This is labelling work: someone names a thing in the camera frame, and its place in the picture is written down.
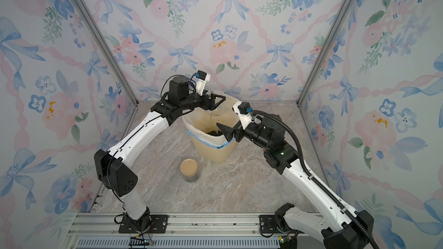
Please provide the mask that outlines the glass jar tan lid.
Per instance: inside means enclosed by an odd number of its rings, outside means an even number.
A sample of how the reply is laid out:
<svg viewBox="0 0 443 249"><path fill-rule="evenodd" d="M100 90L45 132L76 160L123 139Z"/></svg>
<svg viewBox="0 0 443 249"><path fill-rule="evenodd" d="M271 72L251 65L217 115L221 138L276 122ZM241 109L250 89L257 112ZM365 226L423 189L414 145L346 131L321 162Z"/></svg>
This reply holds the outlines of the glass jar tan lid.
<svg viewBox="0 0 443 249"><path fill-rule="evenodd" d="M199 178L197 161L195 159L185 159L180 165L180 172L185 181L196 181Z"/></svg>

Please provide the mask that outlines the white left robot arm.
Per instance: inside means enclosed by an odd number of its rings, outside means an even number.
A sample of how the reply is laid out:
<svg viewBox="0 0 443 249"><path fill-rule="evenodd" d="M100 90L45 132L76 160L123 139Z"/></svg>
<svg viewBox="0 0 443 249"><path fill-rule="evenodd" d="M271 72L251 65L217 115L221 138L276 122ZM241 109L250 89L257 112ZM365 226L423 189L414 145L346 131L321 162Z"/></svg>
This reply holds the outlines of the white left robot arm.
<svg viewBox="0 0 443 249"><path fill-rule="evenodd" d="M122 202L124 213L134 222L146 222L149 210L136 191L137 175L131 167L140 153L178 118L200 108L213 111L226 96L206 89L210 75L198 71L192 78L174 75L168 91L126 137L94 155L98 180Z"/></svg>

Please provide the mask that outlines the glass jar with tea leaves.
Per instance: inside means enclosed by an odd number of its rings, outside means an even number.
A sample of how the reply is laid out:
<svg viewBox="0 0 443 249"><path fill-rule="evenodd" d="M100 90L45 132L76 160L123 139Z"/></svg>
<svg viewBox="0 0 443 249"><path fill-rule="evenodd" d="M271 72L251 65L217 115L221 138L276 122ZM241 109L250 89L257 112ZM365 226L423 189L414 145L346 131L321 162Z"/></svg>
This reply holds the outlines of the glass jar with tea leaves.
<svg viewBox="0 0 443 249"><path fill-rule="evenodd" d="M208 115L210 118L218 118L225 114L225 110L223 108L221 109L215 109L213 111L208 111Z"/></svg>

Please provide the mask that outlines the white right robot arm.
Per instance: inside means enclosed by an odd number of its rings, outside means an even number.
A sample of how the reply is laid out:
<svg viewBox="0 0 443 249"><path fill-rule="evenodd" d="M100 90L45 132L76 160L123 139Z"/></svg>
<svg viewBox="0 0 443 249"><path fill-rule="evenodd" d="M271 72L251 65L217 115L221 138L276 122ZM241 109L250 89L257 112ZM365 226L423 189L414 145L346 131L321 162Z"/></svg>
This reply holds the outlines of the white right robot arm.
<svg viewBox="0 0 443 249"><path fill-rule="evenodd" d="M363 249L378 244L372 235L374 219L357 211L332 191L305 163L295 133L277 115L253 111L241 115L233 127L217 124L227 141L247 138L264 150L269 166L294 184L320 212L306 213L285 204L276 211L276 222L284 231L296 230L322 242L327 249Z"/></svg>

